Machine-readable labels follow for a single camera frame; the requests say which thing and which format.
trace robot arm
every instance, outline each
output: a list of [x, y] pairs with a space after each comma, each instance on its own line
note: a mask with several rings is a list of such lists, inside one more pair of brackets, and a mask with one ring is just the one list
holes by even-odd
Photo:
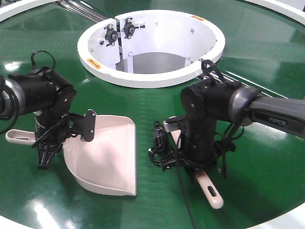
[[[217, 78], [210, 74], [207, 65]], [[226, 177], [225, 154], [235, 150], [233, 140], [243, 133], [234, 137], [239, 127], [260, 122], [305, 138], [305, 100], [271, 98], [263, 96], [255, 87], [229, 82], [209, 60], [202, 62], [202, 70], [203, 80], [181, 91], [186, 114], [164, 121], [166, 132], [171, 132], [173, 137], [175, 130], [180, 130], [179, 137], [174, 137], [177, 149], [166, 157], [153, 151], [149, 156], [163, 170], [184, 167], [192, 181], [198, 180], [211, 206], [221, 208], [223, 200], [207, 173], [222, 156], [222, 174]], [[231, 123], [218, 141], [215, 140], [217, 120]]]
[[34, 112], [36, 142], [31, 147], [38, 151], [38, 168], [48, 169], [67, 138], [81, 135], [85, 141], [93, 140], [95, 112], [88, 110], [85, 116], [69, 112], [76, 91], [70, 82], [53, 70], [55, 60], [48, 52], [54, 65], [36, 69], [34, 56], [39, 52], [46, 51], [32, 54], [32, 70], [28, 74], [11, 74], [6, 80], [1, 77], [0, 119], [14, 117], [12, 124], [1, 133], [10, 130], [18, 116]]

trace circular opening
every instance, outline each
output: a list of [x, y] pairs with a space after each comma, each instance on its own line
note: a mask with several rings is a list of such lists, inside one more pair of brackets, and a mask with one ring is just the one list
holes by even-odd
[[108, 82], [140, 88], [186, 82], [202, 59], [217, 61], [223, 33], [209, 21], [170, 10], [130, 12], [99, 22], [79, 39], [88, 71]]

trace cable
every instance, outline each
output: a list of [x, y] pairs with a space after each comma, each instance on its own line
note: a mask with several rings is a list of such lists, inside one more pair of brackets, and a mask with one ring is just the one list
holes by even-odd
[[[177, 141], [177, 146], [179, 145], [180, 139], [181, 138], [179, 136], [178, 141]], [[177, 169], [178, 180], [179, 180], [179, 183], [180, 183], [180, 187], [181, 187], [181, 191], [182, 191], [182, 194], [183, 194], [183, 197], [184, 197], [186, 208], [187, 208], [187, 211], [189, 213], [189, 216], [190, 216], [193, 228], [197, 229], [197, 225], [195, 223], [195, 219], [194, 219], [193, 211], [192, 211], [192, 208], [191, 208], [190, 200], [189, 200], [189, 198], [187, 196], [187, 193], [186, 193], [186, 190], [185, 190], [185, 186], [184, 186], [184, 183], [182, 181], [181, 173], [180, 173], [180, 170], [179, 170], [178, 150], [176, 152], [174, 151], [174, 155], [175, 155], [175, 161], [176, 161], [176, 169]]]
[[164, 126], [155, 121], [153, 123], [153, 147], [148, 150], [149, 159], [158, 167], [160, 167], [160, 160], [168, 157], [169, 153], [168, 135]]

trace green table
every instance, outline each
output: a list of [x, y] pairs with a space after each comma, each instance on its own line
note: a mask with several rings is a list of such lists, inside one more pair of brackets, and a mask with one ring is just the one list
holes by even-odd
[[[217, 25], [226, 47], [217, 65], [283, 96], [305, 96], [305, 27], [283, 15], [237, 0], [87, 0], [108, 17], [149, 9], [192, 13]], [[162, 172], [147, 149], [153, 144], [155, 120], [183, 115], [180, 91], [196, 79], [159, 89], [124, 88], [102, 81], [80, 63], [76, 44], [92, 22], [48, 4], [0, 24], [0, 73], [26, 73], [35, 50], [51, 52], [56, 71], [78, 91], [71, 111], [88, 108], [101, 115], [130, 117], [137, 128], [136, 197], [114, 197], [81, 188], [68, 171], [63, 155], [47, 171], [37, 170], [37, 153], [30, 147], [0, 141], [0, 214], [36, 229], [192, 228], [175, 169]], [[48, 58], [41, 65], [50, 65]], [[219, 122], [223, 131], [227, 123]], [[19, 118], [14, 128], [33, 131], [33, 114]], [[217, 169], [210, 178], [224, 198], [214, 210], [197, 183], [183, 173], [198, 228], [238, 229], [279, 216], [305, 201], [303, 139], [252, 124], [227, 155], [229, 176]]]

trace label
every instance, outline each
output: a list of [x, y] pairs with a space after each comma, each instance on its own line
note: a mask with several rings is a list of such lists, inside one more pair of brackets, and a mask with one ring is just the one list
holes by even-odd
[[96, 62], [94, 59], [92, 58], [88, 58], [87, 61], [93, 66], [95, 67], [97, 70], [101, 69], [102, 66], [100, 63]]
[[192, 17], [192, 18], [195, 18], [195, 19], [198, 19], [198, 20], [200, 20], [200, 21], [205, 21], [204, 18], [198, 17], [198, 16], [196, 16], [196, 15], [192, 15], [191, 17]]

